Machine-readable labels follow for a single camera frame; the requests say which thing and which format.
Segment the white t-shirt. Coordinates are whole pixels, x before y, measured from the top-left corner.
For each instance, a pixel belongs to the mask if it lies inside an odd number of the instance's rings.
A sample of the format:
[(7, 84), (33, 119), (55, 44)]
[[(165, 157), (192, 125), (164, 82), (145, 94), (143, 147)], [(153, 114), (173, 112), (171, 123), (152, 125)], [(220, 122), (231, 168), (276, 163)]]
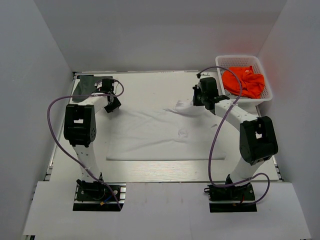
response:
[(109, 161), (202, 161), (209, 156), (220, 117), (179, 100), (166, 108), (123, 106), (109, 116)]

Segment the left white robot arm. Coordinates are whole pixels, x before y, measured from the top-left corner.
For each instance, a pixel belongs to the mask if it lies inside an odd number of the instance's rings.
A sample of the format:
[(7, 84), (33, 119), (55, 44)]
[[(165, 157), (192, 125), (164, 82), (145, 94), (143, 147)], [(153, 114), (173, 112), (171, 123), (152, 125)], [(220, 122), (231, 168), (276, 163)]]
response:
[(93, 144), (97, 135), (96, 113), (105, 110), (109, 114), (122, 105), (115, 94), (117, 82), (111, 76), (105, 77), (94, 85), (93, 92), (73, 97), (65, 108), (63, 135), (76, 153), (85, 182), (103, 180)]

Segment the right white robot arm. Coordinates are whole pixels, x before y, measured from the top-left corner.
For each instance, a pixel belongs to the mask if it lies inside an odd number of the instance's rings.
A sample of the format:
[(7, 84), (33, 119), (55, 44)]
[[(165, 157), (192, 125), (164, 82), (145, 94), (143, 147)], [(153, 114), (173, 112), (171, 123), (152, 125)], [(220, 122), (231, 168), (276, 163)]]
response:
[(212, 184), (217, 188), (226, 188), (226, 195), (236, 200), (244, 193), (244, 185), (254, 179), (258, 168), (278, 153), (278, 143), (270, 117), (256, 117), (230, 100), (226, 95), (219, 95), (216, 79), (201, 78), (193, 89), (193, 105), (204, 106), (222, 120), (218, 125), (209, 152), (212, 158), (218, 134), (225, 121), (239, 131), (239, 159), (234, 170), (227, 176), (224, 185)]

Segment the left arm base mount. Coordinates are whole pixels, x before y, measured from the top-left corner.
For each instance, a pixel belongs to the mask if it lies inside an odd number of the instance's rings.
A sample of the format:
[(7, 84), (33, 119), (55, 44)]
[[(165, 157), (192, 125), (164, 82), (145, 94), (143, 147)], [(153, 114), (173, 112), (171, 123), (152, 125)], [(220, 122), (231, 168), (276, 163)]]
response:
[(96, 181), (78, 179), (76, 182), (74, 212), (119, 212), (125, 203), (125, 183), (111, 183), (107, 187)]

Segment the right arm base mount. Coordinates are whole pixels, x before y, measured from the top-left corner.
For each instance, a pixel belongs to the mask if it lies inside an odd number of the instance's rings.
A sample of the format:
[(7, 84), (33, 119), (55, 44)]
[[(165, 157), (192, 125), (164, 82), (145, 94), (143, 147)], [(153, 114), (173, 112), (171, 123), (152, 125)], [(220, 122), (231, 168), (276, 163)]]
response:
[(257, 212), (256, 198), (251, 183), (224, 188), (208, 185), (203, 191), (208, 194), (210, 213)]

